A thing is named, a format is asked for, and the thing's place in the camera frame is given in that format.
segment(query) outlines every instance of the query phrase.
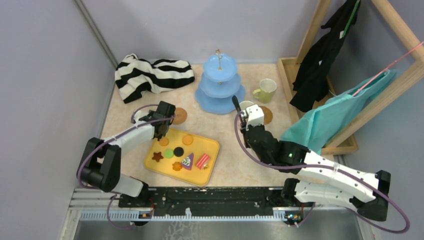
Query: cable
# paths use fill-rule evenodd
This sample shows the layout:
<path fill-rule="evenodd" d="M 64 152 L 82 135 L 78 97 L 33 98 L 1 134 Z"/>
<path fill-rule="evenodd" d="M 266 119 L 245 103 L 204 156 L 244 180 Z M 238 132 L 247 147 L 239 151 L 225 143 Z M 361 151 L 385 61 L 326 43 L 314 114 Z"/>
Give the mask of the cable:
<path fill-rule="evenodd" d="M 145 109 L 145 108 L 147 108 L 147 107 L 157 107 L 157 106 L 159 106 L 158 104 L 148 104 L 148 105 L 144 105 L 144 106 L 142 106 L 142 107 L 139 107 L 139 108 L 137 108 L 133 113 L 132 113 L 132 115 L 131 115 L 131 123 L 132 124 L 135 124 L 136 123 L 136 120 L 134 119 L 134 117 L 136 116 L 136 113 L 138 112 L 138 111 L 140 111 L 140 110 L 142 110 L 142 109 Z"/>
<path fill-rule="evenodd" d="M 116 225 L 116 224 L 115 224 L 115 223 L 111 220 L 111 216 L 109 215 L 109 210 L 111 209 L 111 206 L 112 206 L 113 201 L 114 201 L 117 197 L 118 197 L 118 194 L 113 195 L 113 196 L 110 198 L 109 205 L 107 205 L 107 208 L 106 208 L 106 218 L 107 218 L 107 221 L 108 221 L 110 224 L 112 224 L 112 226 L 114 226 L 114 227 L 115 227 L 115 228 L 117 228 L 117 229 L 128 230 L 128 229 L 132 229 L 132 228 L 134 228 L 134 223 L 132 223 L 132 222 L 129 222 L 129 226 L 118 226 L 118 225 Z"/>
<path fill-rule="evenodd" d="M 325 166 L 325 165 L 318 165 L 318 164 L 303 164 L 303 165 L 297 165 L 297 166 L 274 166 L 274 165 L 268 165 L 268 164 L 266 164 L 266 163 L 264 163 L 264 162 L 261 162 L 259 159 L 257 159 L 257 158 L 255 158 L 254 156 L 252 156 L 251 154 L 250 154 L 250 152 L 248 152 L 248 150 L 246 149 L 246 147 L 243 145 L 243 143 L 242 143 L 242 140 L 240 139 L 240 136 L 239 136 L 239 134 L 238 134 L 238 128 L 237 128 L 237 126 L 238 126 L 238 118 L 239 118 L 239 116 L 242 114 L 242 111 L 239 111 L 238 113 L 237 113 L 237 115 L 235 116 L 235 119 L 234 119 L 234 131 L 235 131 L 235 137 L 237 138 L 237 142 L 238 142 L 238 144 L 240 145 L 240 147 L 241 147 L 241 149 L 243 150 L 243 152 L 250 158 L 250 159 L 252 159 L 254 162 L 256 162 L 257 164 L 259 164 L 259 165 L 262 165 L 262 166 L 264 166 L 264 167 L 267 167 L 267 168 L 271 168 L 271 169 L 276 169 L 276 170 L 293 170 L 293 169 L 302 169 L 302 168 L 320 168 L 320 169 L 329 169 L 329 170 L 334 170 L 334 168 L 333 167 L 331 167 L 331 166 Z M 349 172 L 347 172 L 347 171 L 344 171 L 344 170 L 342 170 L 342 169 L 339 169 L 338 170 L 338 172 L 339 173 L 341 173 L 341 174 L 343 174 L 343 175 L 345 175 L 345 176 L 348 176 L 349 178 L 351 178 L 351 179 L 353 179 L 353 180 L 355 180 L 355 181 L 357 181 L 357 182 L 359 182 L 359 183 L 361 183 L 362 185 L 364 185 L 365 187 L 367 187 L 367 188 L 369 188 L 370 190 L 372 190 L 372 191 L 374 191 L 376 194 L 378 194 L 378 195 L 380 195 L 383 199 L 385 199 L 387 202 L 389 202 L 399 213 L 400 213 L 400 215 L 402 215 L 402 217 L 403 217 L 403 219 L 405 220 L 405 223 L 406 223 L 406 225 L 405 225 L 405 228 L 404 229 L 402 229 L 402 230 L 391 230 L 391 229 L 387 229 L 387 228 L 384 228 L 384 227 L 381 227 L 381 226 L 379 226 L 379 225 L 377 225 L 377 224 L 375 224 L 375 223 L 373 223 L 373 222 L 371 222 L 370 220 L 368 220 L 368 219 L 366 219 L 366 218 L 364 218 L 364 217 L 362 217 L 361 215 L 359 215 L 357 212 L 355 212 L 355 211 L 353 211 L 353 210 L 351 210 L 351 209 L 349 209 L 349 208 L 347 208 L 348 210 L 350 210 L 351 212 L 353 212 L 353 214 L 355 214 L 357 217 L 359 217 L 360 219 L 362 219 L 362 220 L 364 220 L 365 222 L 367 222 L 368 224 L 370 224 L 370 225 L 372 225 L 372 226 L 374 226 L 374 227 L 376 227 L 376 228 L 378 228 L 378 229 L 380 229 L 380 230 L 382 230 L 382 231 L 385 231 L 385 232 L 388 232 L 388 233 L 392 233 L 392 234 L 403 234 L 403 233 L 406 233 L 409 229 L 410 229 L 410 227 L 411 227 L 411 222 L 410 222 L 410 220 L 409 220 L 409 218 L 408 218 L 408 216 L 406 215 L 406 213 L 393 201 L 393 200 L 391 200 L 388 196 L 386 196 L 384 193 L 382 193 L 381 191 L 379 191 L 378 189 L 376 189 L 375 187 L 373 187 L 373 186 L 371 186 L 370 184 L 368 184 L 367 182 L 365 182 L 365 181 L 363 181 L 363 180 L 361 180 L 361 179 L 359 179 L 358 177 L 356 177 L 356 176 L 354 176 L 354 175 L 352 175 L 352 174 L 350 174 Z"/>
<path fill-rule="evenodd" d="M 391 68 L 393 65 L 397 64 L 400 60 L 406 58 L 410 53 L 415 51 L 417 48 L 419 48 L 421 45 L 424 44 L 424 41 L 422 41 L 420 44 L 418 44 L 416 47 L 412 48 L 410 51 L 405 53 L 403 56 L 401 56 L 399 59 L 395 60 L 394 62 L 390 63 L 385 69 L 383 69 L 381 72 L 377 73 L 373 78 L 371 78 L 367 83 L 365 83 L 362 87 L 360 87 L 352 96 L 355 97 L 358 93 L 360 93 L 366 86 L 368 86 L 370 83 L 372 83 L 378 76 L 380 76 L 382 73 L 386 72 Z"/>
<path fill-rule="evenodd" d="M 83 182 L 81 181 L 81 173 L 83 172 L 84 166 L 93 157 L 93 155 L 96 154 L 100 149 L 102 149 L 106 144 L 109 144 L 109 143 L 121 138 L 122 136 L 132 132 L 133 130 L 141 128 L 145 125 L 154 124 L 154 123 L 158 123 L 158 122 L 162 122 L 162 121 L 168 121 L 168 120 L 172 120 L 173 118 L 174 117 L 168 117 L 168 118 L 161 118 L 161 119 L 156 119 L 156 120 L 152 120 L 152 121 L 142 122 L 142 123 L 138 124 L 137 126 L 132 126 L 132 127 L 128 128 L 127 130 L 121 132 L 120 134 L 116 135 L 115 137 L 113 137 L 113 138 L 111 138 L 107 141 L 104 141 L 102 144 L 100 144 L 98 147 L 96 147 L 92 152 L 90 152 L 90 154 L 84 159 L 81 166 L 79 167 L 78 173 L 77 173 L 77 176 L 76 176 L 76 178 L 78 179 L 79 185 L 83 188 L 86 188 L 86 189 L 97 189 L 96 187 L 84 185 Z"/>
<path fill-rule="evenodd" d="M 310 207 L 310 209 L 309 209 L 309 212 L 306 214 L 306 216 L 305 216 L 305 218 L 304 219 L 302 219 L 302 221 L 301 222 L 299 222 L 298 224 L 293 224 L 293 225 L 289 225 L 290 227 L 300 227 L 300 226 L 302 226 L 305 222 L 306 222 L 306 220 L 308 220 L 308 218 L 311 216 L 311 214 L 312 214 L 312 210 L 315 208 L 315 202 L 313 203 L 313 205 Z"/>

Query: blue tiered stand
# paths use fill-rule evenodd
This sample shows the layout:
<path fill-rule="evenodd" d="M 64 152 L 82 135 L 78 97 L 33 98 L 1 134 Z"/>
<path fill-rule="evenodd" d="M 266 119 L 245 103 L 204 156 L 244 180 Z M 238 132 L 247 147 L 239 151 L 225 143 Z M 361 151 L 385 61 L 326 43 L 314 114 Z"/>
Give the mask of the blue tiered stand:
<path fill-rule="evenodd" d="M 209 113 L 228 114 L 236 108 L 232 97 L 243 101 L 246 89 L 237 74 L 236 60 L 227 54 L 210 56 L 203 64 L 203 74 L 195 93 L 200 107 Z"/>

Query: robotic arm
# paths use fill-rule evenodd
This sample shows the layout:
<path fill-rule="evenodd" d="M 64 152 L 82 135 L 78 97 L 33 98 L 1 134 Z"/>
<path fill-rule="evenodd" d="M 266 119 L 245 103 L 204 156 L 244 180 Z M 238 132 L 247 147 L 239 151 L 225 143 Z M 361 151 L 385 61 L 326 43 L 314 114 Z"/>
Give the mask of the robotic arm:
<path fill-rule="evenodd" d="M 241 111 L 238 100 L 233 97 L 238 112 Z M 338 170 L 348 172 L 378 189 L 386 196 L 389 193 L 391 175 L 380 170 L 368 173 L 340 165 L 316 154 L 300 144 L 279 141 L 265 130 L 264 113 L 258 105 L 248 107 L 240 114 L 244 145 L 252 149 L 259 160 L 273 166 L 322 165 L 326 168 L 298 168 L 280 170 L 305 178 L 317 179 L 324 183 L 311 183 L 296 178 L 288 178 L 281 192 L 285 202 L 290 206 L 300 203 L 315 202 L 331 204 L 351 209 L 361 216 L 383 222 L 387 218 L 389 203 L 381 196 L 365 187 L 361 182 L 351 179 Z"/>
<path fill-rule="evenodd" d="M 161 101 L 156 111 L 151 110 L 146 116 L 132 119 L 134 125 L 122 133 L 106 139 L 91 138 L 85 146 L 77 178 L 104 192 L 146 198 L 147 194 L 142 194 L 148 191 L 149 186 L 145 182 L 121 174 L 121 157 L 145 141 L 164 137 L 172 124 L 175 109 L 174 105 Z"/>

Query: star-shaped cookie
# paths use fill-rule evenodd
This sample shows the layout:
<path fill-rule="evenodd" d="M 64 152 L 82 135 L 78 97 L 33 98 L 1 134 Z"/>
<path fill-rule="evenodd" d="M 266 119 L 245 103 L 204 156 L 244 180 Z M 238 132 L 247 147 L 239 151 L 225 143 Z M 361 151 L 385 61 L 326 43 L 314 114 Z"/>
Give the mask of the star-shaped cookie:
<path fill-rule="evenodd" d="M 152 160 L 155 160 L 156 162 L 159 163 L 159 160 L 163 159 L 164 157 L 162 156 L 162 152 L 154 152 L 153 153 L 153 157 L 151 158 Z"/>

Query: white wall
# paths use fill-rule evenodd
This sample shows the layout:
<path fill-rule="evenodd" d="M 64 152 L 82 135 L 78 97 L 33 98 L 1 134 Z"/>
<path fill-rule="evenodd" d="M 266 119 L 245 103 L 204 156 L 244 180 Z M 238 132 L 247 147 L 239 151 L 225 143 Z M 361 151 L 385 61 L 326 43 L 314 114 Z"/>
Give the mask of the white wall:
<path fill-rule="evenodd" d="M 317 0 L 84 0 L 118 61 L 203 63 L 221 49 L 240 63 L 298 53 Z"/>
<path fill-rule="evenodd" d="M 0 23 L 0 239 L 57 239 L 113 67 L 71 0 L 0 1 Z"/>
<path fill-rule="evenodd" d="M 424 40 L 422 0 L 390 1 L 417 37 Z M 332 78 L 340 93 L 354 87 L 398 59 L 408 50 L 400 43 L 371 1 L 362 1 L 358 22 L 347 36 L 335 64 Z M 406 70 L 413 59 L 409 57 L 395 66 Z M 351 167 L 367 172 L 381 169 L 391 173 L 389 197 L 396 201 L 411 220 L 411 229 L 403 235 L 381 233 L 383 240 L 423 239 L 423 156 L 424 156 L 424 82 L 389 105 L 373 120 L 355 133 L 359 151 L 345 156 Z M 390 207 L 382 226 L 404 227 L 402 217 Z"/>

